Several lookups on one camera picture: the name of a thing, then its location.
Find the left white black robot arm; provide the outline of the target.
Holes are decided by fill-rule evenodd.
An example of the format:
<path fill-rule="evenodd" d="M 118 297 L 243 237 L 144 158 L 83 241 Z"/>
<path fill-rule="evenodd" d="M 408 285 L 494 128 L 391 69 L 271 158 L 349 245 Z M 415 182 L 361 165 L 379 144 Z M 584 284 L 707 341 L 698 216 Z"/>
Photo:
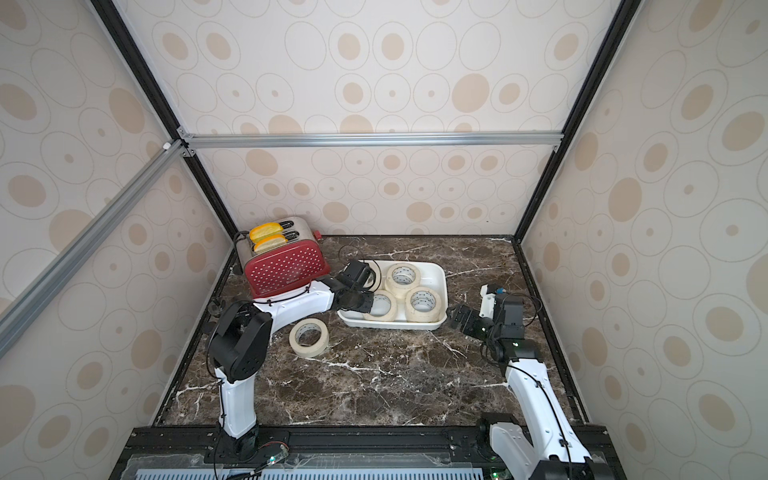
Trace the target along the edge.
<path fill-rule="evenodd" d="M 220 386 L 219 422 L 229 437 L 240 439 L 257 426 L 255 375 L 265 362 L 271 336 L 314 314 L 369 313 L 380 280 L 380 268 L 352 260 L 335 276 L 321 276 L 273 298 L 227 307 L 209 340 L 208 355 Z"/>

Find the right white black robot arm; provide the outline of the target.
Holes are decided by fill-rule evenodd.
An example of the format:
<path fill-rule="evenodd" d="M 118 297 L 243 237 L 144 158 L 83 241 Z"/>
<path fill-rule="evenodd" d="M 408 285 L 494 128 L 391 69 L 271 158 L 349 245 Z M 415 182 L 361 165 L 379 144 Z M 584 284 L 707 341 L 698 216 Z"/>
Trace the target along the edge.
<path fill-rule="evenodd" d="M 497 367 L 520 405 L 525 425 L 490 423 L 488 445 L 514 479 L 612 479 L 609 465 L 594 460 L 556 399 L 536 343 L 525 337 L 520 297 L 497 290 L 481 308 L 447 309 L 446 323 L 480 341 L 481 355 Z"/>

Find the beige masking tape roll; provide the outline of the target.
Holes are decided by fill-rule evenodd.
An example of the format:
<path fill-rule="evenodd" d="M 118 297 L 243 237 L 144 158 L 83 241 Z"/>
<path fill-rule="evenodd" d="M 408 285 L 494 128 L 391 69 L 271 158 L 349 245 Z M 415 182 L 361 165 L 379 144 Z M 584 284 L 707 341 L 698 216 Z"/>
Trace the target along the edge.
<path fill-rule="evenodd" d="M 315 358 L 322 355 L 329 346 L 327 325 L 317 318 L 299 321 L 290 331 L 289 344 L 301 358 Z"/>
<path fill-rule="evenodd" d="M 428 287 L 415 287 L 405 296 L 405 319 L 410 323 L 435 323 L 443 312 L 442 298 Z"/>
<path fill-rule="evenodd" d="M 395 263 L 388 267 L 384 288 L 397 299 L 404 299 L 408 292 L 421 285 L 421 271 L 411 263 Z"/>
<path fill-rule="evenodd" d="M 373 295 L 371 310 L 363 314 L 366 321 L 391 322 L 398 314 L 397 299 L 386 290 L 377 290 Z"/>

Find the white rectangular storage tray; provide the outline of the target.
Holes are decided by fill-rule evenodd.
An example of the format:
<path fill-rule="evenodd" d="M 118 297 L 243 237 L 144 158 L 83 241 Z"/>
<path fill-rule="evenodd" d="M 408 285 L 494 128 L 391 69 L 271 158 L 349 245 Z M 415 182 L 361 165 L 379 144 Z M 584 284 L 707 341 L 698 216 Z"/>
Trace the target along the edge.
<path fill-rule="evenodd" d="M 374 287 L 377 290 L 385 290 L 384 278 L 389 266 L 395 263 L 411 263 L 415 264 L 421 271 L 421 285 L 419 287 L 428 287 L 436 292 L 442 298 L 443 312 L 441 318 L 435 323 L 410 323 L 405 319 L 405 306 L 404 299 L 397 299 L 398 302 L 398 314 L 394 321 L 391 322 L 377 322 L 366 321 L 363 319 L 364 313 L 352 312 L 352 311 L 339 311 L 339 318 L 350 327 L 357 328 L 375 328 L 375 329 L 399 329 L 399 330 L 435 330 L 441 326 L 447 318 L 447 283 L 444 270 L 435 263 L 429 262 L 395 262 L 395 261 L 383 261 L 383 260 L 367 260 L 367 263 L 374 268 L 374 272 L 377 274 L 377 280 Z"/>

